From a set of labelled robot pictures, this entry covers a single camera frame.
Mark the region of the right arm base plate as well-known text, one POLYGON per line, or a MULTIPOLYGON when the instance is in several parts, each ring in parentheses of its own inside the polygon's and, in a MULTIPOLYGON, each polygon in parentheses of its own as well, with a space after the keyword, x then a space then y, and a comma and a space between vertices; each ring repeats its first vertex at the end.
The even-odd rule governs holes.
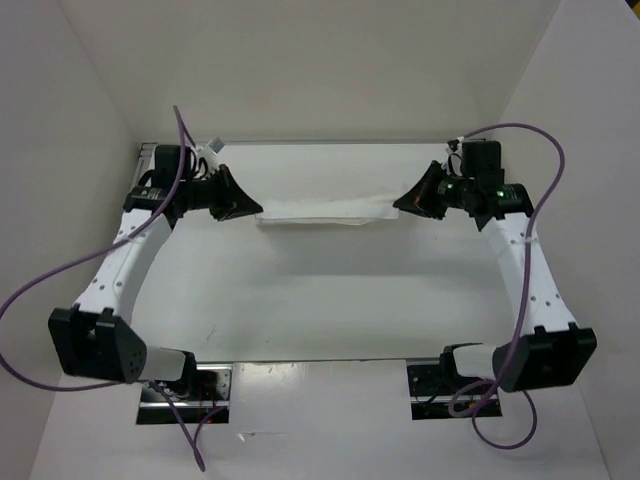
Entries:
MULTIPOLYGON (((446 383, 442 379, 441 366, 434 359, 417 363, 408 362, 406 370, 413 421, 453 418, 448 411, 452 395, 463 386, 477 380, 461 378, 460 385, 453 383, 453 380, 446 383)), ((461 395, 456 401, 456 411, 474 407, 487 390, 488 386, 481 386, 461 395)), ((497 394, 494 394, 488 404, 481 409, 478 417, 502 417, 497 394)))

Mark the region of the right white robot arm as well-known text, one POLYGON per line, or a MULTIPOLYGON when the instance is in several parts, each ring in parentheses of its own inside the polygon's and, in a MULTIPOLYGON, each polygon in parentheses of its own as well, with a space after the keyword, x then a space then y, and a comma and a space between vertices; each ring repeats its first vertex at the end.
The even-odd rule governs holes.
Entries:
POLYGON ((453 141, 460 171, 432 162, 421 179, 394 201, 395 209, 442 220, 460 210, 488 242, 513 313, 514 336, 501 346, 454 344, 443 350, 438 380, 450 393, 473 380, 498 382, 505 392, 571 385, 594 353, 595 333, 578 326, 561 298, 536 232, 526 188, 508 184, 501 145, 493 140, 453 141))

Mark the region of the white pleated skirt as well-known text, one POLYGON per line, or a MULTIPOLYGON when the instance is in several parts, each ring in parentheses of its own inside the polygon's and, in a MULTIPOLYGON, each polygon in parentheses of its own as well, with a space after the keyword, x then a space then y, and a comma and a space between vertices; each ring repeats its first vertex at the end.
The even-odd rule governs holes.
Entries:
POLYGON ((348 200, 267 201, 255 215, 262 226, 344 225, 361 226, 371 222, 397 220, 399 212, 389 196, 348 200))

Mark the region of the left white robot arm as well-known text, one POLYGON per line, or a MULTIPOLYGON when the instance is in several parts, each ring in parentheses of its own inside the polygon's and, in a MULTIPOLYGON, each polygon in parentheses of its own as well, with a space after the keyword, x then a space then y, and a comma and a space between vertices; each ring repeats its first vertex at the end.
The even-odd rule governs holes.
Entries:
POLYGON ((223 146, 214 139, 195 147, 154 147, 149 168, 124 201, 115 250, 106 255, 74 304, 55 309, 49 317, 65 374, 127 384, 163 382, 180 400, 197 392, 200 377, 194 354, 148 345, 131 321, 157 253, 187 212, 206 210, 217 221, 262 212, 228 166, 217 162, 223 146))

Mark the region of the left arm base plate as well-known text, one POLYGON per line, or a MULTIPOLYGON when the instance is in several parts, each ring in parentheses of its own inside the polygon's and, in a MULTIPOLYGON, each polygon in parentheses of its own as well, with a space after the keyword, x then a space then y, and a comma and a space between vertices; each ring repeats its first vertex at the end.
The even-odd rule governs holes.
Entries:
POLYGON ((229 421, 233 380, 232 364, 199 363, 189 380, 157 381, 158 389, 144 384, 141 390, 137 425, 176 425, 166 398, 170 398, 186 425, 226 424, 229 421))

